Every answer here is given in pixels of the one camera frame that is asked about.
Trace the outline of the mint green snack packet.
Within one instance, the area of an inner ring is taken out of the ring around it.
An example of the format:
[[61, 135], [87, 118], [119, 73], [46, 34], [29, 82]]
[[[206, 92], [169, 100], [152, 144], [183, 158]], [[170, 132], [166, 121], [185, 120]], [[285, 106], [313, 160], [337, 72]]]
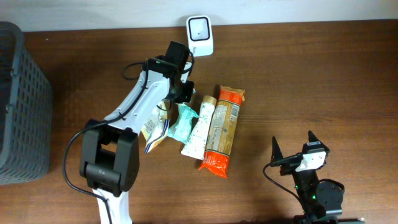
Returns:
[[195, 110], [183, 103], [178, 104], [178, 112], [177, 121], [169, 127], [167, 136], [186, 144], [192, 131], [192, 120], [193, 118], [198, 118], [199, 115]]

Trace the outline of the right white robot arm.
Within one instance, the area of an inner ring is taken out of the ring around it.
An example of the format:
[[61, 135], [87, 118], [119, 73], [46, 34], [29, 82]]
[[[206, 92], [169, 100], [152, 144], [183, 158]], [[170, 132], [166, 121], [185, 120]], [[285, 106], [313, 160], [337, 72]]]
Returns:
[[317, 170], [326, 165], [329, 153], [330, 149], [311, 131], [302, 151], [289, 157], [282, 155], [276, 138], [272, 138], [271, 162], [266, 166], [279, 167], [281, 176], [291, 175], [296, 193], [274, 180], [271, 182], [293, 195], [303, 208], [303, 215], [294, 216], [293, 223], [338, 223], [337, 216], [343, 213], [345, 187], [335, 180], [317, 176]]

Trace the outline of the white tube with tan cap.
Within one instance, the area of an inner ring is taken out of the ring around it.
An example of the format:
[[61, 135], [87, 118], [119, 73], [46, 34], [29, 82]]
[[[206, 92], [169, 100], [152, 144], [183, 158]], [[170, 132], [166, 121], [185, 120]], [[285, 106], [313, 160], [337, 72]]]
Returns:
[[217, 99], [212, 96], [203, 97], [198, 121], [181, 151], [182, 155], [204, 160], [205, 146], [216, 102]]

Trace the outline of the yellow white snack bag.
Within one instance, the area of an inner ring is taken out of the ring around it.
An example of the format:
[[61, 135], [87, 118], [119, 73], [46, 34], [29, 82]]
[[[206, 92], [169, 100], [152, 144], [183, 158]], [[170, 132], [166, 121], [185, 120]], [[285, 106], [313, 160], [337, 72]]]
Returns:
[[141, 129], [146, 140], [144, 152], [150, 153], [166, 137], [169, 131], [170, 120], [167, 116], [167, 109], [164, 101], [161, 101], [153, 110], [144, 126]]

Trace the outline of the orange long cracker package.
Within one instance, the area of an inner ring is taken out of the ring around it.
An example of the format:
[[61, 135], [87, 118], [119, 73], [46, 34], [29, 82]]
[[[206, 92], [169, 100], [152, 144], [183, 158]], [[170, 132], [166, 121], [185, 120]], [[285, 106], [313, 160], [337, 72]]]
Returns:
[[206, 168], [214, 175], [227, 177], [234, 134], [244, 94], [244, 89], [220, 87], [200, 169]]

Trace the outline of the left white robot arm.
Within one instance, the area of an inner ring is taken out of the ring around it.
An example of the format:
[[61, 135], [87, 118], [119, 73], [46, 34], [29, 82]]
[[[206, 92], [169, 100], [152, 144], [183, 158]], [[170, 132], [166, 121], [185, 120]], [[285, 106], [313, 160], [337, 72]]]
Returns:
[[104, 120], [91, 119], [83, 132], [80, 175], [99, 200], [102, 223], [130, 223], [128, 192], [139, 171], [138, 137], [157, 105], [191, 100], [194, 84], [186, 45], [172, 41], [165, 53], [148, 58], [132, 91]]

